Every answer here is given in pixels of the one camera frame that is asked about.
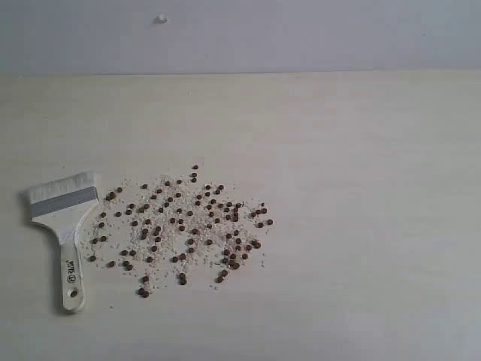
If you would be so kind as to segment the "white paint brush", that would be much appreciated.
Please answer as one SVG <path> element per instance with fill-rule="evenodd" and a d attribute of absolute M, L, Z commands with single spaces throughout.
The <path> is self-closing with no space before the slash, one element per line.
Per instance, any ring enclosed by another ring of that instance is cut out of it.
<path fill-rule="evenodd" d="M 98 177 L 85 171 L 30 187 L 26 191 L 32 223 L 50 230 L 58 241 L 62 306 L 68 313 L 81 311 L 86 302 L 79 231 L 99 204 Z"/>

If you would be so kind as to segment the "brown beans and crumbs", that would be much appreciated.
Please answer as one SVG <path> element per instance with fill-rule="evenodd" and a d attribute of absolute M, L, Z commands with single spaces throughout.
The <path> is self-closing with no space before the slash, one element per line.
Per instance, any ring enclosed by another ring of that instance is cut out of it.
<path fill-rule="evenodd" d="M 134 278 L 134 294 L 144 299 L 169 281 L 187 286 L 200 266 L 213 271 L 214 285 L 245 266 L 274 224 L 268 206 L 235 199 L 224 184 L 201 183 L 198 170 L 108 187 L 82 229 L 86 264 Z"/>

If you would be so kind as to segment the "white lump on wall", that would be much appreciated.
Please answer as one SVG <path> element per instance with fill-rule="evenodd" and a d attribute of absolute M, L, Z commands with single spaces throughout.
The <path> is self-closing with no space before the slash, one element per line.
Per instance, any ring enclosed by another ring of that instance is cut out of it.
<path fill-rule="evenodd" d="M 166 24 L 167 22 L 168 22 L 168 18 L 164 15 L 158 15 L 153 19 L 153 24 L 156 24 L 156 25 L 163 25 L 163 24 Z"/>

